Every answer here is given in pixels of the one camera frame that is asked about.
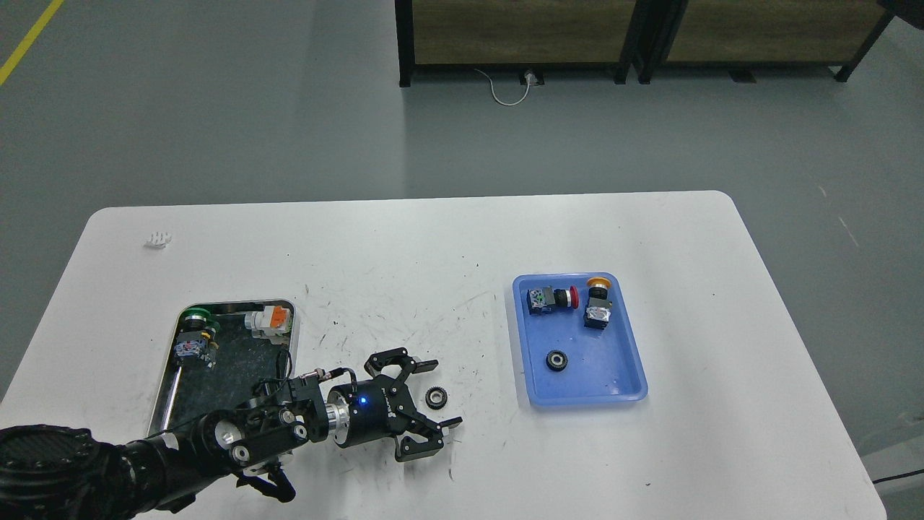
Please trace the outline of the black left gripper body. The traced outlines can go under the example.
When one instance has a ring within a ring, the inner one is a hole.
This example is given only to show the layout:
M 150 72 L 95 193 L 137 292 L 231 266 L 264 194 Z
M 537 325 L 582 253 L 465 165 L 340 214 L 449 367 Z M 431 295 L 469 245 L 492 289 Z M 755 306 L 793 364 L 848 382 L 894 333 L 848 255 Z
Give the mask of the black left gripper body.
M 334 443 L 349 448 L 402 433 L 405 417 L 391 392 L 396 387 L 389 376 L 334 386 L 327 398 L 334 409 Z

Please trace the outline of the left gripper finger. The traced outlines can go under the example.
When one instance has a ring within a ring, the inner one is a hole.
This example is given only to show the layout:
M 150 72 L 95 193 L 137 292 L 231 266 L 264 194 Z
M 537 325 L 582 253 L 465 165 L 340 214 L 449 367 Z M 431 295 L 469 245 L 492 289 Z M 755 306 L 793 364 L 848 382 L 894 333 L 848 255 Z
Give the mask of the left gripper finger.
M 396 417 L 393 419 L 395 460 L 409 463 L 438 454 L 445 448 L 445 435 L 458 428 L 463 421 L 462 417 L 452 417 L 436 422 L 411 405 L 397 406 Z
M 372 378 L 378 378 L 383 374 L 384 368 L 398 366 L 401 370 L 396 378 L 391 378 L 390 383 L 383 383 L 386 394 L 398 394 L 402 387 L 405 387 L 406 380 L 412 374 L 428 373 L 439 365 L 439 361 L 420 360 L 411 356 L 406 348 L 396 348 L 389 351 L 376 352 L 370 355 L 364 363 L 364 370 Z

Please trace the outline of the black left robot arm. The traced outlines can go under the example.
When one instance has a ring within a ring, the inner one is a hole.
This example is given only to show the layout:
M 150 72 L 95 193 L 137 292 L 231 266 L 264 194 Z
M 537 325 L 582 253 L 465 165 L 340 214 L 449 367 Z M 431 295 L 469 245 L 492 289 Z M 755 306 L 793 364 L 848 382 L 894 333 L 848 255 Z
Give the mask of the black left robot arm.
M 126 444 L 96 441 L 86 428 L 20 425 L 1 435 L 4 519 L 132 519 L 178 513 L 204 488 L 231 476 L 280 503 L 296 490 L 284 455 L 333 440 L 343 449 L 390 438 L 406 463 L 441 451 L 461 417 L 434 421 L 414 404 L 407 379 L 436 369 L 404 348 L 351 368 L 317 368 L 256 385 L 252 399 L 205 412 Z

